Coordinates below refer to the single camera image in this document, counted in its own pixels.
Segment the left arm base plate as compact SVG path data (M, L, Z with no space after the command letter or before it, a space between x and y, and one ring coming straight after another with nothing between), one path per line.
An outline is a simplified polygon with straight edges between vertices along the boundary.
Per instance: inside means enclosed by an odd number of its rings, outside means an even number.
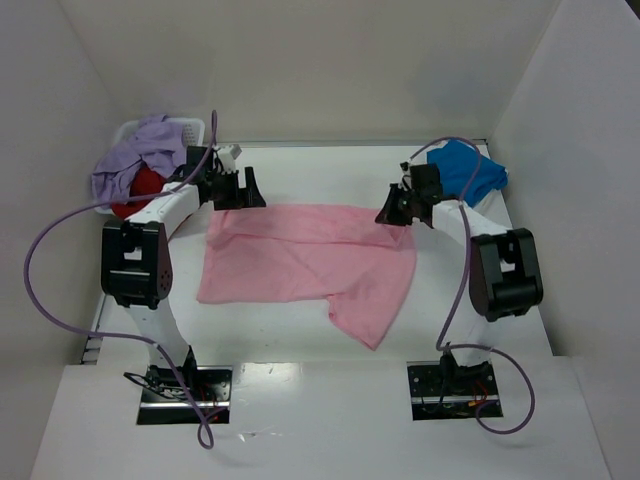
M123 376L142 390L138 425L184 425L200 422L171 370L149 368L144 375L125 372ZM191 377L185 377L185 383L197 407L209 424L229 423L232 379L231 366L200 366Z

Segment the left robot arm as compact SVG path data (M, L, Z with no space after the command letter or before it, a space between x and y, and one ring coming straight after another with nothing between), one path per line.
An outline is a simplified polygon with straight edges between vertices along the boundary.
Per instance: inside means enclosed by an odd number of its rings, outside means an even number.
M205 203L216 210L266 205L251 167L244 169L245 183L239 181L236 160L241 153L237 144L188 147L186 164L169 177L158 197L126 219L103 226L101 287L149 340L148 372L156 381L173 383L172 367L186 378L197 370L168 301L173 284L170 237Z

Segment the pink t shirt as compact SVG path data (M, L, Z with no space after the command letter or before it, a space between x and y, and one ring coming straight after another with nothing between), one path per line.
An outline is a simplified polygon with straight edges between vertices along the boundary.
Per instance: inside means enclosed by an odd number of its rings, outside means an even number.
M197 299L324 299L331 323L375 350L406 300L417 262L411 230L378 224L375 217L373 209L344 205L216 212Z

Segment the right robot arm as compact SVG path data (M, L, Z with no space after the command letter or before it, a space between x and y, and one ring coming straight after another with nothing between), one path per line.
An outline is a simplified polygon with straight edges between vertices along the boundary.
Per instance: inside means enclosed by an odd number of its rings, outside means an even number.
M409 227L415 220L464 248L463 285L436 341L460 367L489 360L502 324L541 303L544 296L533 233L489 220L466 202L444 193L437 166L400 164L378 224Z

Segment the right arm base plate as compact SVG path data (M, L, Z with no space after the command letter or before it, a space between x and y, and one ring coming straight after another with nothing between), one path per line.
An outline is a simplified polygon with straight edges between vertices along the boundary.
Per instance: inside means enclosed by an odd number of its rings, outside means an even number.
M439 362L407 364L407 377L414 421L474 419L503 416L494 370L489 362L474 367L456 367L446 379Z

